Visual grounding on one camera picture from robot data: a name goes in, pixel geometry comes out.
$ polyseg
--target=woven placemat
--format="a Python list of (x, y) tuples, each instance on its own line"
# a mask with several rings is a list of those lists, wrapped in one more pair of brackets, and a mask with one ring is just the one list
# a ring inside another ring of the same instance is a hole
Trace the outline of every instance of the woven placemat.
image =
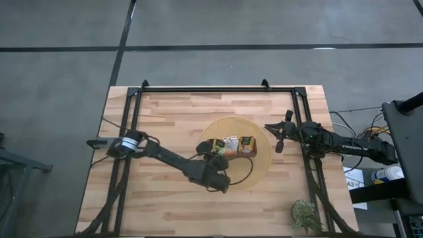
[[(229, 189), (245, 189), (261, 181), (272, 163), (272, 148), (264, 132), (253, 122), (236, 116), (220, 118), (207, 127), (201, 135), (201, 141), (211, 138), (222, 139), (228, 136), (254, 136), (256, 138), (257, 155), (251, 157), (254, 168), (249, 178), (240, 184), (230, 186)], [(251, 163), (248, 159), (238, 158), (229, 162), (226, 170), (231, 182), (245, 178), (250, 171)]]

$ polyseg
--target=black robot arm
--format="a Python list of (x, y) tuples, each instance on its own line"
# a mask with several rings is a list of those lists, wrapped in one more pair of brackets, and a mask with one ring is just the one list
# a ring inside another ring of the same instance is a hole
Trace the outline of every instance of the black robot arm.
[[(227, 168), (227, 161), (223, 160), (219, 155), (213, 155), (210, 153), (212, 150), (211, 146), (206, 146), (205, 153), (207, 153), (207, 155), (205, 156), (207, 156), (208, 159), (189, 160), (169, 151), (168, 149), (165, 149), (164, 147), (161, 147), (158, 141), (153, 141), (150, 138), (151, 137), (149, 137), (145, 132), (130, 130), (126, 133), (125, 137), (122, 138), (120, 143), (117, 143), (109, 148), (107, 155), (116, 159), (123, 158), (125, 156), (131, 156), (133, 158), (145, 156), (152, 157), (182, 171), (190, 182), (226, 193), (229, 187), (230, 178), (219, 174), (218, 171)], [(138, 147), (138, 145), (144, 140), (147, 141), (145, 147)], [(197, 147), (197, 152), (199, 154), (202, 153), (199, 151), (199, 147)], [(211, 160), (213, 162), (215, 160), (219, 160), (219, 164), (224, 164), (225, 162), (226, 164), (223, 167), (218, 167), (211, 163)]]
[(323, 158), (327, 153), (343, 153), (368, 157), (384, 165), (398, 163), (395, 148), (386, 141), (367, 140), (340, 136), (324, 129), (320, 123), (304, 122), (297, 127), (291, 122), (292, 111), (287, 111), (285, 122), (266, 124), (265, 128), (276, 136), (276, 152), (281, 153), (284, 139), (299, 142), (315, 158)]

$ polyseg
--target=gray floor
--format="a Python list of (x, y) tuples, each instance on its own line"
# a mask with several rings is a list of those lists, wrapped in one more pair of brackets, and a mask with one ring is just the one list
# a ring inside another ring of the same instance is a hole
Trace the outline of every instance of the gray floor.
[[(128, 5), (128, 0), (3, 0), (0, 48), (117, 46)], [(423, 42), (423, 18), (411, 0), (139, 0), (127, 45), (399, 42)], [(31, 178), (17, 220), (25, 228), (16, 229), (15, 237), (73, 233), (92, 155), (85, 140), (97, 133), (115, 56), (0, 53), (5, 146), (54, 164), (52, 174)], [(420, 48), (127, 52), (117, 85), (140, 85), (144, 79), (151, 85), (257, 85), (263, 78), (273, 85), (322, 84), (329, 108), (344, 110), (420, 92), (421, 62)], [(344, 115), (359, 131), (377, 113)], [(345, 165), (356, 161), (348, 158)], [(380, 165), (365, 159), (362, 167)], [(356, 213), (364, 233), (392, 235), (384, 213)]]

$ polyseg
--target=green plant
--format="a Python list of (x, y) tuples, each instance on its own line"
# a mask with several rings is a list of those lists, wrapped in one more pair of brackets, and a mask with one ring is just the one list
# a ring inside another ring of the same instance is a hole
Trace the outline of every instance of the green plant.
[(293, 228), (304, 228), (306, 234), (309, 229), (317, 235), (322, 233), (322, 223), (319, 221), (319, 214), (316, 213), (314, 203), (297, 200), (291, 208), (291, 218), (294, 221)]

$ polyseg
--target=snack package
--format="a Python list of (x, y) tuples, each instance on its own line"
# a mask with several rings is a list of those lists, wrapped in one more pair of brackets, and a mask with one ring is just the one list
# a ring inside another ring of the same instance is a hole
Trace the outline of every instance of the snack package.
[(223, 138), (225, 142), (225, 155), (231, 155), (238, 153), (238, 137), (236, 136), (229, 136)]
[(241, 136), (239, 138), (239, 153), (253, 153), (255, 142), (253, 136)]
[(211, 144), (213, 144), (213, 152), (217, 152), (220, 155), (225, 154), (225, 142), (221, 139), (209, 139), (208, 140)]

